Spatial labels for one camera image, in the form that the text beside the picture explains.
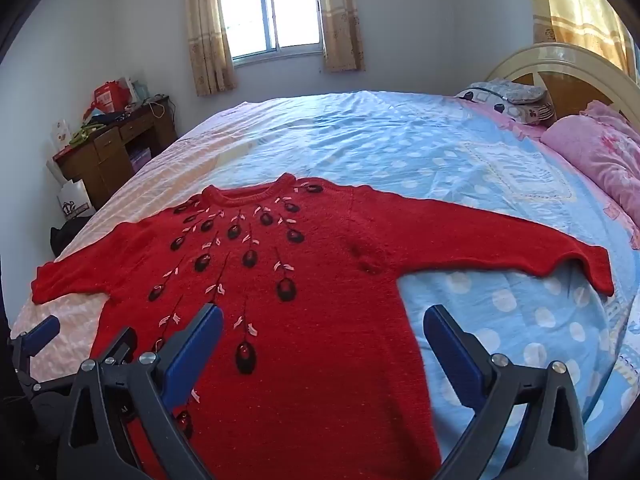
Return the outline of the red knit sweater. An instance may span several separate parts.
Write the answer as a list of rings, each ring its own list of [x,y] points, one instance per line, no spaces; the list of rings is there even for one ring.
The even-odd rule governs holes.
[[[605,249],[548,226],[284,174],[116,226],[39,268],[32,301],[105,295],[94,352],[127,326],[160,350],[206,301],[221,307],[221,340],[180,402],[218,479],[421,479],[440,454],[399,278],[543,277],[567,261],[612,294]]]

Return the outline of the black bag on floor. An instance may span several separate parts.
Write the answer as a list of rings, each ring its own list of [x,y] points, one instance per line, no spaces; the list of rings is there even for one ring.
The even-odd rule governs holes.
[[[89,220],[90,217],[78,216],[67,220],[59,229],[52,226],[50,229],[50,247],[55,257],[62,254],[63,250],[73,241]]]

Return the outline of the white paper shopping bag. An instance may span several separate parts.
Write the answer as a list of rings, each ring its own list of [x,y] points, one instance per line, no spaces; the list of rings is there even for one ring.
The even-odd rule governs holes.
[[[58,192],[58,203],[66,220],[92,217],[96,213],[83,180],[66,181]]]

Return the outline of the purple box under desk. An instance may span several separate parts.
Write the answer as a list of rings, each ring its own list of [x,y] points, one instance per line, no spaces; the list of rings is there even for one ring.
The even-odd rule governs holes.
[[[152,159],[151,150],[145,148],[144,150],[135,151],[130,154],[129,160],[131,162],[132,170],[136,174],[140,171],[150,160]]]

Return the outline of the brown wooden desk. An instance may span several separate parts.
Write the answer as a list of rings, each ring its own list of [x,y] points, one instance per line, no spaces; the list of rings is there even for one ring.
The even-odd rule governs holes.
[[[162,94],[52,160],[67,180],[84,182],[92,206],[100,209],[136,173],[134,155],[154,158],[177,139],[174,103]]]

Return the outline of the white carton on desk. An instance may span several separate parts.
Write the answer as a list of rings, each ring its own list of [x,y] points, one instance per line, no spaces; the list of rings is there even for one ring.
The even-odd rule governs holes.
[[[65,119],[60,119],[53,124],[51,138],[55,146],[55,151],[57,152],[64,150],[66,146],[70,145],[72,133],[70,132],[70,125]]]

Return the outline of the red gift bag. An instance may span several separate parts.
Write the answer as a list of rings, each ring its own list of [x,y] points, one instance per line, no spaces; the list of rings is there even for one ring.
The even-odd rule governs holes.
[[[129,101],[130,92],[127,86],[116,80],[104,82],[94,90],[93,99],[82,118],[88,119],[95,110],[102,114],[123,112]]]

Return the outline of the left beige curtain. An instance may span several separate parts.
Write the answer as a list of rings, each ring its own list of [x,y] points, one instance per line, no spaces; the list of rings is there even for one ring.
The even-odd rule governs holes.
[[[198,96],[214,96],[236,87],[221,0],[186,0],[186,38]]]

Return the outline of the pink floral pillow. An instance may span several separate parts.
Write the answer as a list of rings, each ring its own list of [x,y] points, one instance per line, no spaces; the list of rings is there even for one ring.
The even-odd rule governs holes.
[[[557,120],[540,142],[608,194],[639,225],[639,133],[608,105],[594,100]]]

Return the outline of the blue polka dot bedsheet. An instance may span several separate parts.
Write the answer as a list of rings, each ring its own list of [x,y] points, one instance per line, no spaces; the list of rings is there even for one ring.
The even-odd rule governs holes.
[[[472,411],[425,339],[424,313],[434,304],[489,353],[536,368],[565,363],[586,447],[594,450],[639,394],[639,229],[610,196],[540,142],[545,131],[468,101],[427,94],[360,91],[244,103],[209,117],[152,158],[50,262],[206,188],[251,188],[284,174],[548,226],[605,249],[611,295],[598,292],[576,261],[543,277],[518,270],[423,270],[401,276],[397,286],[423,361],[440,460]],[[35,304],[30,292],[15,330],[49,315],[61,323],[58,336],[32,361],[35,378],[75,373],[107,348],[93,351],[106,300],[69,294]]]

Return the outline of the grey patterned pillow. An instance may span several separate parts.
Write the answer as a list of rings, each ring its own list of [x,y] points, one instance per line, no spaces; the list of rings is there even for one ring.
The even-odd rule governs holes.
[[[470,84],[456,94],[458,99],[483,104],[525,125],[539,125],[555,115],[548,90],[531,84],[495,78]]]

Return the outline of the cream wooden headboard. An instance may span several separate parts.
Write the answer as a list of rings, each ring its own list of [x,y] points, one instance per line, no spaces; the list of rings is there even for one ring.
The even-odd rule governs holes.
[[[611,62],[582,47],[547,42],[515,52],[494,68],[502,78],[544,87],[556,117],[576,115],[598,100],[639,127],[639,86]]]

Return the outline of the right beige curtain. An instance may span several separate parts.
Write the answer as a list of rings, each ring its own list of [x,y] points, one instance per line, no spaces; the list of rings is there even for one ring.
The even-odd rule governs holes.
[[[363,46],[356,0],[320,0],[324,67],[328,72],[362,72]]]

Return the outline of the yellow curtain behind headboard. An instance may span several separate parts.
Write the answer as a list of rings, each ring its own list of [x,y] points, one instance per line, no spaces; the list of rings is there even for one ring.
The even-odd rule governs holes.
[[[582,47],[639,81],[636,43],[608,0],[532,0],[532,9],[536,44]]]

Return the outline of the window with metal frame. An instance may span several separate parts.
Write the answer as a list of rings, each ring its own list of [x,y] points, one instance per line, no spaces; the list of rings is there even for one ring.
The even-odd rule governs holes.
[[[236,65],[319,54],[319,0],[221,0]]]

